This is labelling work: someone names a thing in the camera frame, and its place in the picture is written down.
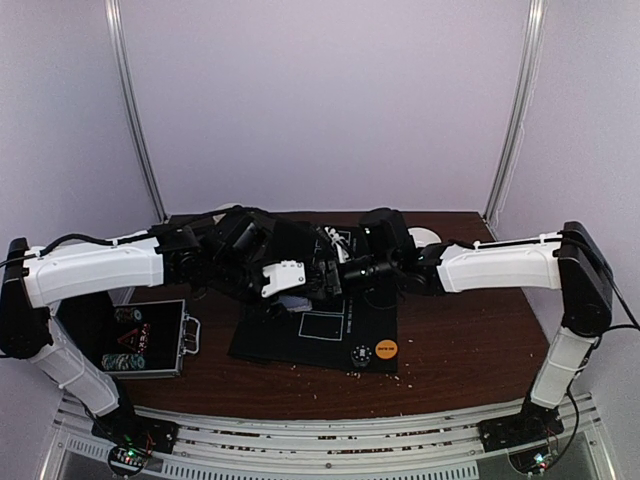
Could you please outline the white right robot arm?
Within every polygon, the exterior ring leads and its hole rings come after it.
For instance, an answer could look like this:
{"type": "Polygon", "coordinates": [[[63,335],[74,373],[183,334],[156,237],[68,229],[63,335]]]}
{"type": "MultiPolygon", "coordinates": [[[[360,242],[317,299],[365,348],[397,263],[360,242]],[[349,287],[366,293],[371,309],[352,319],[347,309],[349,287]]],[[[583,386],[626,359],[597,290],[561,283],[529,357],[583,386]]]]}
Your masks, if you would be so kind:
{"type": "MultiPolygon", "coordinates": [[[[424,226],[443,240],[493,240],[475,211],[409,211],[409,226],[424,226]]],[[[541,363],[561,314],[558,292],[548,290],[471,291],[440,298],[407,296],[398,310],[400,381],[363,379],[377,391],[347,387],[362,405],[330,407],[332,418],[427,413],[517,399],[541,363]]],[[[614,439],[639,430],[639,354],[624,366],[622,353],[639,347],[639,335],[624,330],[591,357],[590,369],[574,385],[592,392],[601,418],[614,439]]]]}

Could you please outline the dark green chip stack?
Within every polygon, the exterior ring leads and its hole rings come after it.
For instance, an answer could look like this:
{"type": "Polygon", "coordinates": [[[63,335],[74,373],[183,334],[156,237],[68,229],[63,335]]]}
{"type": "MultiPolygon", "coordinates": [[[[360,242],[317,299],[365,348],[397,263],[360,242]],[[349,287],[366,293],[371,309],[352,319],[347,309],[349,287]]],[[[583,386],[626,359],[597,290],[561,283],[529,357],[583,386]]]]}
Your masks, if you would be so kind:
{"type": "Polygon", "coordinates": [[[356,345],[350,351],[350,359],[356,369],[366,368],[370,364],[372,357],[371,348],[364,344],[356,345]]]}

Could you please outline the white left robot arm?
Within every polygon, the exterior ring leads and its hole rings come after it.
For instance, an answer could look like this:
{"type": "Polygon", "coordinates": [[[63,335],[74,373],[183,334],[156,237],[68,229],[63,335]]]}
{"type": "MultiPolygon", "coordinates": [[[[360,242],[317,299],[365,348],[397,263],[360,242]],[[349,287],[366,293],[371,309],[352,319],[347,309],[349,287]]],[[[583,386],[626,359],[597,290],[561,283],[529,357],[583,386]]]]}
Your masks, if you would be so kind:
{"type": "Polygon", "coordinates": [[[121,443],[133,444],[143,421],[95,358],[111,330],[110,291],[188,285],[249,304],[281,293],[319,296],[321,269],[293,255],[263,259],[275,220],[234,206],[113,239],[68,234],[31,247],[17,238],[1,264],[1,351],[36,364],[121,443]]]}

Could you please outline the grey playing card deck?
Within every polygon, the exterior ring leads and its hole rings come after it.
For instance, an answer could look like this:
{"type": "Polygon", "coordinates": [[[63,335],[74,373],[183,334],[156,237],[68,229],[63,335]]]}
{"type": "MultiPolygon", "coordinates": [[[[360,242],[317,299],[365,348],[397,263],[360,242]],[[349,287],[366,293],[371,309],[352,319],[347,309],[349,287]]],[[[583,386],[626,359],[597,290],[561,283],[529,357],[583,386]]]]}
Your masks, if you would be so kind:
{"type": "Polygon", "coordinates": [[[313,309],[312,301],[305,297],[280,295],[278,302],[289,312],[308,312],[313,309]]]}

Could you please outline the orange big blind button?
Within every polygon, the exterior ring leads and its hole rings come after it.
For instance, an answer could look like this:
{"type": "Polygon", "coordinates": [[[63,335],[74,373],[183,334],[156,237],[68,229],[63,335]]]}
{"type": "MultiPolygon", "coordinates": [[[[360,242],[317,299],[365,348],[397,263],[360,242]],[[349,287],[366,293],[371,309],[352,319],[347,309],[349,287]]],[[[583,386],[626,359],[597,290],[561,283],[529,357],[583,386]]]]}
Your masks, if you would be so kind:
{"type": "Polygon", "coordinates": [[[398,355],[398,345],[394,340],[384,339],[375,346],[374,353],[381,360],[392,360],[398,355]]]}

